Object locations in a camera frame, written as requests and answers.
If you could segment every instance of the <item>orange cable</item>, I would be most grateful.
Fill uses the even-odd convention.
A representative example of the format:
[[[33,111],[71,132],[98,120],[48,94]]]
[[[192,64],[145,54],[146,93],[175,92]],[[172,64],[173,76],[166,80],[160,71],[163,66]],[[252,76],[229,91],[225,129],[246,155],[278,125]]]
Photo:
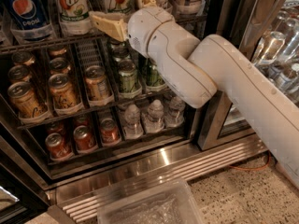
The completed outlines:
[[[230,167],[230,168],[234,168],[234,169],[236,169],[236,170],[241,170],[241,171],[260,171],[260,170],[262,170],[262,169],[265,169],[265,168],[269,165],[270,160],[271,160],[271,153],[270,153],[270,151],[268,150],[268,161],[267,161],[267,163],[266,163],[264,166],[262,166],[262,167],[258,167],[258,168],[241,168],[241,167],[235,167],[235,166],[229,166],[229,167]]]

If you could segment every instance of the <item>pepsi logo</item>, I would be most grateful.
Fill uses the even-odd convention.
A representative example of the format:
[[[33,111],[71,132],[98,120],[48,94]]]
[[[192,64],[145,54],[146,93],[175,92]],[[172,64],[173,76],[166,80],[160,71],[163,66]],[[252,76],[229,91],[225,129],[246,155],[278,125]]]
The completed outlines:
[[[32,19],[36,15],[36,5],[31,0],[15,0],[12,7],[24,19]]]

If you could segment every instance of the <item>white robotic arm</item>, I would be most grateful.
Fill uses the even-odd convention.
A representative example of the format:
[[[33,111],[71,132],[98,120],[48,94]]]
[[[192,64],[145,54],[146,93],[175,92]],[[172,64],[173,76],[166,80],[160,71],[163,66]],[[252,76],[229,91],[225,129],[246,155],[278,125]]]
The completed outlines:
[[[187,104],[198,108],[217,89],[226,92],[299,187],[299,110],[238,49],[218,35],[200,42],[158,7],[133,14],[128,36]]]

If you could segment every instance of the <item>blue soda can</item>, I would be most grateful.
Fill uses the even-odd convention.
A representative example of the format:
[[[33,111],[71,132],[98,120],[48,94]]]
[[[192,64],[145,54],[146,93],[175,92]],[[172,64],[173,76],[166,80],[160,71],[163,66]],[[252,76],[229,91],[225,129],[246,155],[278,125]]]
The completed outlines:
[[[32,30],[49,24],[42,0],[0,0],[21,30]]]

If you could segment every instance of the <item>floor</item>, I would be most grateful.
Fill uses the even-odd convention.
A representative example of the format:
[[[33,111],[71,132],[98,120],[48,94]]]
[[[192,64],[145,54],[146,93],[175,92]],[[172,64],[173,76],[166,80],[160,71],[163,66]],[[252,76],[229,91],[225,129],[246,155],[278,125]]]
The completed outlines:
[[[276,169],[267,153],[189,182],[205,224],[297,224],[299,190]],[[26,224],[57,224],[47,213]],[[96,224],[97,220],[85,224]]]

